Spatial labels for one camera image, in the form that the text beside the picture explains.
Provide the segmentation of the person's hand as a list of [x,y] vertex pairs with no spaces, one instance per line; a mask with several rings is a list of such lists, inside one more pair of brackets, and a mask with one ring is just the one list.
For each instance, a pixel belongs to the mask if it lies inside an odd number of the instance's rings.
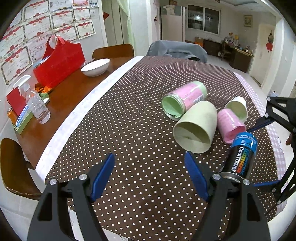
[[291,144],[292,144],[292,133],[290,133],[288,139],[287,139],[286,142],[285,142],[285,145],[286,145],[286,146],[289,146],[289,145],[291,145]]

